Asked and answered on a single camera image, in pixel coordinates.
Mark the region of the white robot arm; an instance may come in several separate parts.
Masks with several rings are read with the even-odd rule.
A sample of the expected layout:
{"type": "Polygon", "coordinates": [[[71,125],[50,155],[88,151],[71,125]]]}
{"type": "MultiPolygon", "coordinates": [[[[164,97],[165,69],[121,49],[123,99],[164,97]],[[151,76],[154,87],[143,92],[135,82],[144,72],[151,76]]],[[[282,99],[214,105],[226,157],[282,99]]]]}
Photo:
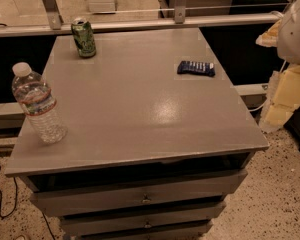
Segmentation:
{"type": "Polygon", "coordinates": [[[278,57],[288,64],[269,79],[259,127],[270,133],[282,128],[300,107],[300,0],[295,0],[266,32],[256,39],[264,47],[276,47],[278,57]]]}

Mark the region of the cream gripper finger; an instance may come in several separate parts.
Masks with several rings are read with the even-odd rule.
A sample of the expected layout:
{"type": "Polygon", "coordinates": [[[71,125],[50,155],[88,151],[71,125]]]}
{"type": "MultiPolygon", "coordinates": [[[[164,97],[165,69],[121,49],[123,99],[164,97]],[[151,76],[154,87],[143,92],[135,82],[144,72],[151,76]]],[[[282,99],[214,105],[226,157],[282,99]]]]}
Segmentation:
{"type": "Polygon", "coordinates": [[[267,31],[259,35],[256,44],[263,47],[276,47],[280,23],[281,21],[278,20],[267,31]]]}
{"type": "Polygon", "coordinates": [[[300,65],[289,65],[283,72],[274,71],[268,83],[266,102],[259,127],[263,132],[282,128],[300,107],[300,65]]]}

